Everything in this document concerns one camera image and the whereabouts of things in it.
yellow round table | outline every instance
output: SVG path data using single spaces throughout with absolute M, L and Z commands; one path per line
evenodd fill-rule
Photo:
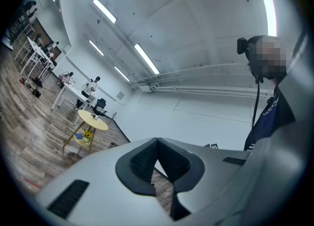
M 75 129 L 75 131 L 72 133 L 72 135 L 69 137 L 69 139 L 65 142 L 65 144 L 63 145 L 63 147 L 65 147 L 69 141 L 73 138 L 78 144 L 80 144 L 82 147 L 85 148 L 89 148 L 88 154 L 91 153 L 92 151 L 92 146 L 93 146 L 93 141 L 94 141 L 94 135 L 97 129 L 102 130 L 102 131 L 106 131 L 108 130 L 108 126 L 106 123 L 104 123 L 100 118 L 98 118 L 97 120 L 94 119 L 94 117 L 92 116 L 92 113 L 87 112 L 85 110 L 79 110 L 78 111 L 78 115 L 81 117 L 81 119 L 83 120 L 83 122 L 77 127 L 77 129 Z M 75 134 L 76 132 L 84 125 L 84 124 L 88 124 L 89 125 L 89 129 L 88 131 L 90 131 L 90 129 L 93 127 L 93 134 L 92 134 L 92 138 L 90 140 L 90 145 L 86 145 L 86 142 L 82 139 L 78 139 Z

